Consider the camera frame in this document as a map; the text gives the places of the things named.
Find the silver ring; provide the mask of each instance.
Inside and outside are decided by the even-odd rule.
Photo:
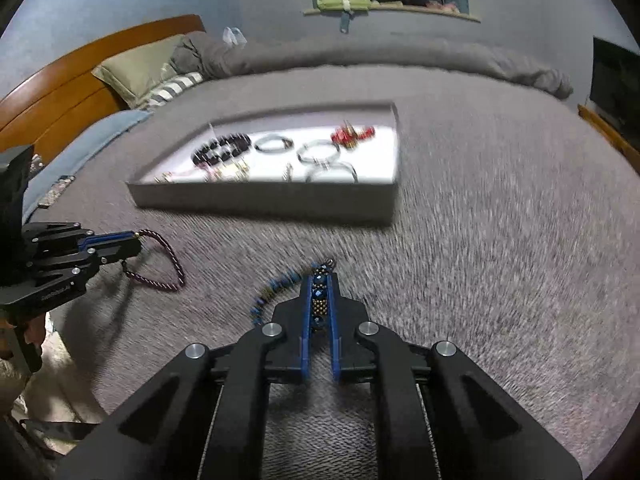
[[[306,150],[308,150],[309,148],[313,148],[315,146],[331,146],[332,148],[335,148],[335,153],[332,153],[331,155],[325,158],[315,158],[314,156],[309,156],[309,157],[304,156],[304,153],[306,152]],[[337,144],[335,144],[330,140],[324,140],[324,139],[312,140],[311,142],[306,142],[305,144],[303,144],[302,148],[300,148],[296,152],[296,155],[298,156],[298,160],[302,164],[313,164],[315,166],[318,166],[320,164],[331,164],[334,160],[336,160],[340,156],[340,146],[338,146]]]
[[[272,140],[279,140],[280,142],[282,142],[282,146],[278,146],[276,148],[262,147],[263,144],[265,144],[266,142],[271,142]],[[261,139],[256,140],[254,142],[254,148],[257,152],[261,153],[284,153],[293,148],[293,140],[276,134],[267,135]]]
[[[351,176],[353,177],[354,183],[357,183],[358,181],[358,174],[356,173],[355,168],[351,164],[348,164],[346,162],[336,162],[335,164],[325,162],[325,163],[316,165],[316,167],[314,168],[311,168],[311,170],[309,170],[309,172],[306,174],[305,182],[312,182],[316,174],[322,173],[323,171],[329,171],[329,170],[349,171],[351,173]]]

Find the wooden headboard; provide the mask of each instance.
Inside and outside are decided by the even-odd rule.
[[[204,30],[195,14],[121,30],[86,44],[36,72],[0,101],[0,152],[35,144],[50,162],[82,131],[127,105],[91,74],[101,61],[175,34]]]

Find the gray comforter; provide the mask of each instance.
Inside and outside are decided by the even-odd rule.
[[[403,36],[308,37],[229,48],[206,32],[190,32],[176,47],[171,63],[178,73],[200,72],[209,79],[322,65],[423,66],[531,86],[559,99],[574,91],[565,74],[513,50]]]
[[[401,124],[389,228],[139,210],[123,182],[206,121],[367,100],[394,102]],[[319,254],[336,256],[343,293],[374,320],[421,345],[455,341],[585,474],[640,400],[638,176],[576,114],[530,88],[397,66],[206,82],[104,148],[35,219],[157,230],[183,262],[178,294],[106,266],[87,295],[53,312],[108,411],[186,344],[237,340],[265,279]],[[139,272],[172,280],[145,245]],[[264,478],[375,476],[367,391],[332,384],[324,350],[308,386],[272,388]]]

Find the black beaded bracelet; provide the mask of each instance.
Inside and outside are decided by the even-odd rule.
[[[230,158],[242,155],[251,147],[251,139],[245,134],[233,134],[226,137],[211,139],[208,144],[203,144],[193,152],[191,160],[196,166],[206,164],[215,166],[220,162],[226,162]]]

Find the metal screw cap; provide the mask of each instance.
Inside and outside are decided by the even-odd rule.
[[[282,332],[282,327],[278,323],[267,323],[262,327],[262,333],[267,337],[276,337]]]
[[[380,327],[373,321],[365,321],[364,323],[360,323],[358,325],[358,330],[360,330],[360,333],[364,335],[374,335],[378,333]]]
[[[451,341],[440,341],[436,345],[436,352],[444,357],[450,357],[456,353],[456,346]]]
[[[204,355],[205,350],[204,345],[201,345],[200,343],[191,343],[184,349],[184,353],[189,359],[200,359]]]

